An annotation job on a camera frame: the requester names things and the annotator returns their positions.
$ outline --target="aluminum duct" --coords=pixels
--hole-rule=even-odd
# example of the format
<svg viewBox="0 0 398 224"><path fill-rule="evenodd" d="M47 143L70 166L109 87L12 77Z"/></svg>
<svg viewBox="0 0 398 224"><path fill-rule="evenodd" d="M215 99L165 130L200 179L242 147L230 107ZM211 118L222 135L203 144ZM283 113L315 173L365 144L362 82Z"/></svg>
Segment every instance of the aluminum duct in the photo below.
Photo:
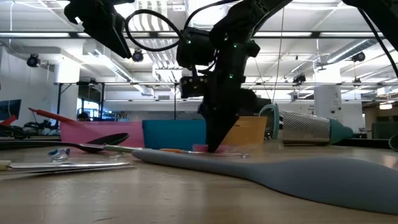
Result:
<svg viewBox="0 0 398 224"><path fill-rule="evenodd" d="M326 58L327 64L338 63L377 44L377 40L355 40Z"/></svg>

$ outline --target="table surface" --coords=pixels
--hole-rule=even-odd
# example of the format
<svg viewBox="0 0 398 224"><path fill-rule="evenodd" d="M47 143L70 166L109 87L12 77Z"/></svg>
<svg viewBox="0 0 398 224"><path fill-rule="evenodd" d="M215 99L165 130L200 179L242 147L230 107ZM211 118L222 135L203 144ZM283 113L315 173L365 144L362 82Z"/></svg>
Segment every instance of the table surface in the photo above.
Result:
<svg viewBox="0 0 398 224"><path fill-rule="evenodd" d="M274 162L345 156L398 169L398 153L352 147L242 147L249 159ZM1 160L48 162L52 148L1 151ZM72 152L70 161L107 161L110 152ZM362 212L280 194L261 185L190 170L145 164L132 169L41 175L0 181L1 223L398 223L398 216Z"/></svg>

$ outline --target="ceiling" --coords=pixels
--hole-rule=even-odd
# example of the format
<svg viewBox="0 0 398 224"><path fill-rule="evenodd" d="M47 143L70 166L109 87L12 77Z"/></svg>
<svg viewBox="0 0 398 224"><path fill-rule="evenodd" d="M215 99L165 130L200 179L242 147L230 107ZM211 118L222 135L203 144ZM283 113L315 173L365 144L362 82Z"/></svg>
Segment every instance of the ceiling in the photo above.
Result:
<svg viewBox="0 0 398 224"><path fill-rule="evenodd" d="M183 24L187 18L188 5L184 0L137 0L136 8L156 9L167 16L179 29L183 29ZM83 32L81 25L73 25L68 22L63 15L63 7L68 4L67 1L3 1L0 0L0 31L1 32ZM128 15L130 7L122 7L119 13ZM211 21L209 12L204 12L201 16L203 19ZM137 17L138 22L131 23L132 30L151 31L155 30L154 24L157 23L160 30L169 30L168 27L162 26L162 23L150 16ZM260 29L260 31L335 31L335 32L370 32L359 12L352 7L344 5L340 0L294 0L284 11L279 11L272 16ZM92 41L90 39L13 39L12 47L24 53L29 47L57 47L72 55L73 58L80 61L85 66L81 70L81 77L93 77L97 80L105 82L114 82L119 80L115 78L115 74L90 55L83 53L85 43ZM143 44L152 46L164 46L166 43L175 42L175 39L146 39L142 40ZM355 41L354 39L282 39L276 36L274 39L256 39L256 43L261 47L261 52L256 58L250 58L245 71L247 82L265 82L274 83L292 81L292 78L299 73L306 74L307 81L313 80L314 67L313 60L319 55L327 57L327 55L336 52L347 44ZM131 51L136 46L127 40ZM398 60L398 54L393 51L393 47L388 41L384 41L388 50L392 51L392 56ZM131 59L123 59L118 55L111 53L108 56L122 70L127 72L134 80L140 82L157 82L167 81L167 76L157 76L152 72L157 67L166 66L169 70L176 68L175 77L188 75L188 71L180 68L175 61L176 49L168 52L153 53L144 52L144 61L135 63ZM355 68L352 62L341 62L341 77L344 82L352 82L357 77L366 77L380 69L390 66L387 57L378 44L364 51L366 60L357 63ZM44 54L45 60L52 63L60 63L56 55ZM367 82L382 82L395 78L395 74L391 71L380 73L379 75L368 78Z"/></svg>

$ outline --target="gray silicone spatula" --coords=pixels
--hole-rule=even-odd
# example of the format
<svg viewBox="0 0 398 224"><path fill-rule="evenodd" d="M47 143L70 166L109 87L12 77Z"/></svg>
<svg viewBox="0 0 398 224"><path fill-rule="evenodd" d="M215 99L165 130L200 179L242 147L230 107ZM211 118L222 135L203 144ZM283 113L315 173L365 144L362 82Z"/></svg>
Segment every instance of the gray silicone spatula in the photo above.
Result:
<svg viewBox="0 0 398 224"><path fill-rule="evenodd" d="M156 150L133 151L145 162L251 180L278 192L339 207L398 215L398 171L344 157L247 164Z"/></svg>

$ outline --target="black cable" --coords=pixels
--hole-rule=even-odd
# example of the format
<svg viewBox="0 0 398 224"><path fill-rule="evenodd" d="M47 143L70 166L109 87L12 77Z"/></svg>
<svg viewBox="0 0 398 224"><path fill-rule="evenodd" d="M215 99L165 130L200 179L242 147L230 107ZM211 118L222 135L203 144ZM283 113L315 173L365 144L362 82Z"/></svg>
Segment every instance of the black cable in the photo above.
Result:
<svg viewBox="0 0 398 224"><path fill-rule="evenodd" d="M380 38L379 34L377 33L377 30L374 28L372 22L370 21L370 19L368 18L368 16L366 15L366 13L362 10L362 9L358 9L359 13L361 13L362 17L365 19L366 23L368 24L368 26L371 28L374 36L376 37L377 41L379 42L381 48L383 49L384 53L386 54L388 60L391 63L392 69L394 69L396 76L398 78L398 68L397 65L394 61L394 59L391 57L390 52L387 50L387 47L384 45L382 39Z"/></svg>
<svg viewBox="0 0 398 224"><path fill-rule="evenodd" d="M166 46L166 47L162 47L162 48L159 48L159 49L153 49L153 48L146 47L146 46L140 44L138 41L136 41L132 37L132 35L130 34L130 28L129 28L130 20L134 16L139 15L139 14L150 14L152 16L158 17L159 19L163 20L165 23L167 23L167 25L169 25L173 29L174 32L177 33L177 35L179 37L179 40L176 43L172 44L172 45L169 45L169 46ZM172 21L170 21L170 19L168 19L167 17L163 16L162 14L160 14L158 12L155 12L155 11L152 11L152 10L149 10L149 9L139 9L139 10L136 10L135 12L133 12L130 16L128 16L126 18L125 28L126 28L127 36L130 38L130 40L135 45L137 45L139 48L142 48L142 49L150 51L150 52L161 52L161 51L164 51L164 50L172 49L173 47L178 45L180 40L185 40L185 37L182 35L182 33L179 31L179 29L172 23Z"/></svg>
<svg viewBox="0 0 398 224"><path fill-rule="evenodd" d="M196 14L198 14L200 11L205 10L207 8L210 8L210 7L213 7L213 6L220 6L222 4L232 3L232 2L236 2L236 1L239 1L239 0L221 0L221 1L218 1L218 2L214 2L213 4L209 4L207 6L200 7L199 9L195 10L193 13L191 13L189 15L187 21L185 22L184 29L186 29L188 27L188 25L191 22L192 18Z"/></svg>

